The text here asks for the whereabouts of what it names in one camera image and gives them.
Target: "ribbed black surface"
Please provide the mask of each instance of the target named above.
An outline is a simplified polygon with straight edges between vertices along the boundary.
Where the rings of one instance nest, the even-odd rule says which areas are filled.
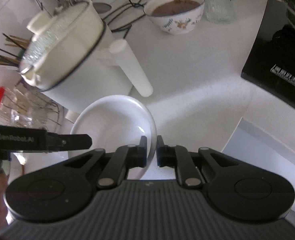
[[[9,240],[295,240],[286,220],[249,225],[216,213],[202,193],[176,181],[124,181],[97,193],[78,215],[52,224],[15,221],[1,232]]]

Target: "bowl with brown liquid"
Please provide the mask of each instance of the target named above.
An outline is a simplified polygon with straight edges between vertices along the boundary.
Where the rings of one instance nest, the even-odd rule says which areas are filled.
[[[144,6],[149,19],[170,34],[193,30],[201,20],[205,0],[150,0]]]

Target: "floral bowl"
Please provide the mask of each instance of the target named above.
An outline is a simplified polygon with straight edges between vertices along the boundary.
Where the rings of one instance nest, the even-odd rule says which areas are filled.
[[[192,0],[198,2],[200,6],[184,13],[161,17],[152,16],[152,12],[157,7],[172,1],[174,0],[150,0],[144,6],[144,12],[154,24],[167,33],[176,35],[190,32],[202,18],[205,0]]]

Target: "stove label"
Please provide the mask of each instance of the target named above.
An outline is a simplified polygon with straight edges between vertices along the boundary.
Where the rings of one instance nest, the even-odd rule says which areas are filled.
[[[295,86],[295,77],[286,70],[278,67],[276,64],[273,66],[273,68],[271,68],[271,72]]]

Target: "pot lid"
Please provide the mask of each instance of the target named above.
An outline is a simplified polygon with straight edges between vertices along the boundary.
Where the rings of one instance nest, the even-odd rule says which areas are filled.
[[[50,51],[58,41],[66,36],[70,31],[70,26],[82,15],[89,4],[87,1],[81,1],[66,8],[38,35],[36,40],[30,43],[20,62],[20,73],[22,75],[31,70],[46,52]]]

